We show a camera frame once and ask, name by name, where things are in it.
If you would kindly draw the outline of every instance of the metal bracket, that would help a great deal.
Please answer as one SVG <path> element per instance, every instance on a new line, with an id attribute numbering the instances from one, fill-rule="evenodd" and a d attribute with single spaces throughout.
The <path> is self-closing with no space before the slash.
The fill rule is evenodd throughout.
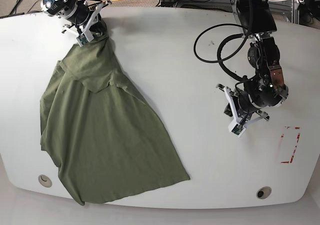
<path id="1" fill-rule="evenodd" d="M 86 23 L 84 29 L 82 29 L 82 34 L 76 38 L 78 41 L 80 47 L 82 47 L 84 44 L 90 43 L 94 36 L 92 35 L 90 28 L 92 25 L 99 22 L 98 14 L 100 13 L 101 9 L 103 8 L 104 3 L 99 3 L 96 7 L 96 10 L 92 13 L 89 21 Z"/>
<path id="2" fill-rule="evenodd" d="M 224 92 L 225 97 L 230 104 L 233 120 L 229 124 L 228 129 L 229 129 L 229 132 L 236 134 L 238 136 L 238 138 L 240 138 L 242 136 L 242 134 L 244 134 L 244 132 L 246 131 L 246 129 L 248 128 L 249 125 L 251 125 L 261 119 L 265 119 L 266 121 L 269 121 L 270 117 L 269 117 L 268 113 L 261 111 L 261 110 L 258 110 L 256 112 L 256 114 L 258 114 L 259 117 L 255 118 L 253 120 L 250 120 L 251 116 L 250 117 L 248 116 L 246 118 L 246 120 L 244 121 L 244 118 L 238 116 L 236 105 L 233 100 L 234 92 L 229 87 L 223 86 L 221 84 L 218 84 L 216 87 Z"/>
<path id="3" fill-rule="evenodd" d="M 175 2 L 173 2 L 173 1 L 162 1 L 161 7 L 173 8 L 174 4 L 175 4 Z"/>

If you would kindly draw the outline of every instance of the screw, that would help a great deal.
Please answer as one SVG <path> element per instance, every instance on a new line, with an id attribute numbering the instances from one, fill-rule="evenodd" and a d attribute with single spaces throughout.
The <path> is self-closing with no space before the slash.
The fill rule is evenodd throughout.
<path id="1" fill-rule="evenodd" d="M 47 1 L 47 2 L 45 3 L 45 6 L 46 6 L 47 9 L 49 9 L 49 8 L 51 8 L 52 4 L 51 4 L 50 1 Z"/>

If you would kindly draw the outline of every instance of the green shirt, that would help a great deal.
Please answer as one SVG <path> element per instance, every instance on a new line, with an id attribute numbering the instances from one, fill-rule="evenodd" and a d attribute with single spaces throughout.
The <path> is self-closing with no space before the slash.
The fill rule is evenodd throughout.
<path id="1" fill-rule="evenodd" d="M 79 204 L 189 180 L 157 114 L 123 74 L 108 35 L 73 45 L 40 101 L 41 148 Z"/>

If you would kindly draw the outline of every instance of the white table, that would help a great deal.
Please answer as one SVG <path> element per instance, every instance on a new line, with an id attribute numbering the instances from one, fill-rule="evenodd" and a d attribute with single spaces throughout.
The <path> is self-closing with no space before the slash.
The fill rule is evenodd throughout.
<path id="1" fill-rule="evenodd" d="M 235 81 L 219 65 L 203 63 L 193 54 L 198 34 L 216 24 L 234 23 L 232 14 L 107 7 L 101 15 L 125 74 L 162 119 L 191 176 L 190 181 L 112 204 L 215 209 L 291 203 L 303 196 L 320 154 L 320 31 L 277 22 L 274 37 L 289 98 L 280 108 L 265 109 L 269 122 L 257 122 L 238 138 L 228 132 L 231 118 L 223 113 L 227 100 L 216 89 L 218 83 L 233 87 Z M 71 198 L 58 179 L 58 168 L 40 148 L 40 98 L 57 60 L 76 42 L 72 34 L 61 34 L 63 24 L 45 14 L 0 20 L 0 153 L 16 187 Z M 239 30 L 234 27 L 208 32 L 198 43 L 199 55 L 216 58 L 222 39 L 235 33 Z M 222 56 L 240 42 L 228 44 Z M 254 74 L 248 49 L 249 42 L 225 63 L 240 76 Z M 281 163 L 291 159 L 295 145 L 293 162 Z M 52 187 L 41 186 L 39 175 L 48 176 Z M 266 186 L 271 195 L 258 199 L 257 191 Z"/>

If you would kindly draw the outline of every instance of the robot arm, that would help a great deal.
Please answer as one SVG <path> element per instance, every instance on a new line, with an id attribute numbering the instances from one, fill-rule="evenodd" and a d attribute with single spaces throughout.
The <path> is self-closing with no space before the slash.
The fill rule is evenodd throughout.
<path id="1" fill-rule="evenodd" d="M 261 119 L 268 121 L 269 115 L 261 109 L 280 106 L 287 99 L 289 88 L 285 85 L 280 66 L 280 51 L 272 37 L 277 27 L 269 9 L 268 0 L 251 0 L 251 7 L 249 0 L 230 1 L 235 19 L 243 28 L 243 34 L 249 33 L 249 38 L 252 39 L 248 61 L 255 69 L 255 76 L 250 79 L 246 76 L 240 78 L 231 72 L 231 76 L 233 75 L 232 77 L 239 81 L 234 91 L 221 84 L 217 85 L 217 88 L 225 93 L 229 102 L 224 113 L 233 117 L 229 131 L 240 137 L 249 124 Z M 221 58 L 222 48 L 227 42 L 241 37 L 241 34 L 227 37 L 218 49 L 218 58 Z M 223 62 L 219 64 L 227 69 Z M 241 83 L 244 86 L 243 90 L 237 88 Z M 251 120 L 253 114 L 257 114 L 258 117 Z"/>
<path id="2" fill-rule="evenodd" d="M 87 5 L 86 0 L 43 0 L 41 7 L 49 16 L 58 16 L 71 22 L 77 31 L 77 41 L 80 46 L 83 46 L 94 39 L 94 33 L 104 33 L 107 30 L 99 12 L 108 5 L 108 2 L 97 1 L 94 5 Z M 219 60 L 205 61 L 202 59 L 202 61 L 219 63 L 225 72 L 239 81 L 234 91 L 220 84 L 217 87 L 224 91 L 229 102 L 224 111 L 225 114 L 233 117 L 229 131 L 241 136 L 249 124 L 261 119 L 268 121 L 269 115 L 261 109 L 281 105 L 287 99 L 289 90 L 285 85 L 280 66 L 280 52 L 271 36 L 277 31 L 277 27 L 269 9 L 268 0 L 230 1 L 238 23 L 236 26 L 243 28 L 243 34 L 229 36 L 221 43 L 217 54 Z M 227 58 L 221 59 L 223 46 L 233 39 L 241 38 L 242 35 L 245 35 L 245 40 L 252 39 L 248 60 L 255 69 L 255 76 L 250 79 L 246 76 L 241 78 L 229 71 L 223 64 Z M 195 54 L 198 39 L 194 45 Z M 241 83 L 244 85 L 243 90 L 237 88 L 237 85 Z M 253 114 L 257 114 L 258 117 L 251 120 Z"/>
<path id="3" fill-rule="evenodd" d="M 94 33 L 104 33 L 107 26 L 99 12 L 108 2 L 87 5 L 86 0 L 42 0 L 41 9 L 49 16 L 58 16 L 72 23 L 77 30 L 77 41 L 82 47 L 94 39 Z"/>

